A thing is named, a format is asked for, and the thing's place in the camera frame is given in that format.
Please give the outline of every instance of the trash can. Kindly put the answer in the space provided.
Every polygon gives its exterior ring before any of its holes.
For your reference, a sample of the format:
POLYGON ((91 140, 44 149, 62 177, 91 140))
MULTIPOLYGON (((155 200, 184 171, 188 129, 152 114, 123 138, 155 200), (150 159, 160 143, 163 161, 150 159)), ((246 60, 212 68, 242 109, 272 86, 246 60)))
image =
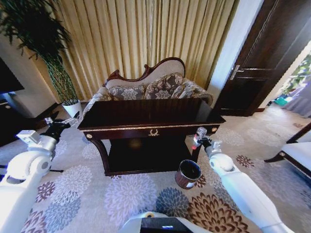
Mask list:
POLYGON ((201 169, 194 161, 186 159, 181 161, 175 174, 176 183, 183 189, 191 189, 201 177, 201 169))

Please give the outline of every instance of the door handle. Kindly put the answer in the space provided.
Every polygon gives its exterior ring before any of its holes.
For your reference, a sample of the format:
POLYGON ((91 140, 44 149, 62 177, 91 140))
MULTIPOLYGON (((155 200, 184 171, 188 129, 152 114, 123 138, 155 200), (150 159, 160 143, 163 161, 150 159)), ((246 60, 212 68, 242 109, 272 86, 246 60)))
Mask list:
POLYGON ((239 70, 239 68, 240 68, 240 65, 236 65, 234 67, 234 70, 233 70, 229 80, 233 80, 235 75, 237 74, 237 72, 244 72, 244 70, 239 70))

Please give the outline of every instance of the white flower pot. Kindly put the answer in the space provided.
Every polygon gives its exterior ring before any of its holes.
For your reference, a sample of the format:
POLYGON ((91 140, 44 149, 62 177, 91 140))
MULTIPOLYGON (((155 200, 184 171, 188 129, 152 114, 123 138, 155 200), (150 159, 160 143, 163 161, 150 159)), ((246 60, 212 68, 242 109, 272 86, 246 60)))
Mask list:
POLYGON ((78 101, 76 104, 73 104, 73 105, 68 105, 68 106, 63 105, 63 107, 71 117, 74 117, 74 115, 76 115, 78 111, 80 111, 80 114, 79 114, 80 117, 82 116, 82 107, 81 107, 80 101, 78 101))

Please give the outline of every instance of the television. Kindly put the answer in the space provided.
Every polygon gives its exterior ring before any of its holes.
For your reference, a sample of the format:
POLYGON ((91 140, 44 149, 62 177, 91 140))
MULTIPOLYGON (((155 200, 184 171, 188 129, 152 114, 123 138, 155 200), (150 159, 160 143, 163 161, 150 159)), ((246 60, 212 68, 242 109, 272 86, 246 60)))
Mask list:
POLYGON ((23 90, 24 87, 0 58, 0 94, 23 90))

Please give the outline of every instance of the white cushion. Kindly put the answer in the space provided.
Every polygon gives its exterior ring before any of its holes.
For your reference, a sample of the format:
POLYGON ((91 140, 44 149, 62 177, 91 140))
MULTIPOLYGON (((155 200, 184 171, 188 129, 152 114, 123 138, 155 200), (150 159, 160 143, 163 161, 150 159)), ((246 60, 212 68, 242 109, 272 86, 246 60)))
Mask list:
POLYGON ((282 147, 282 151, 311 170, 311 142, 290 143, 282 147))

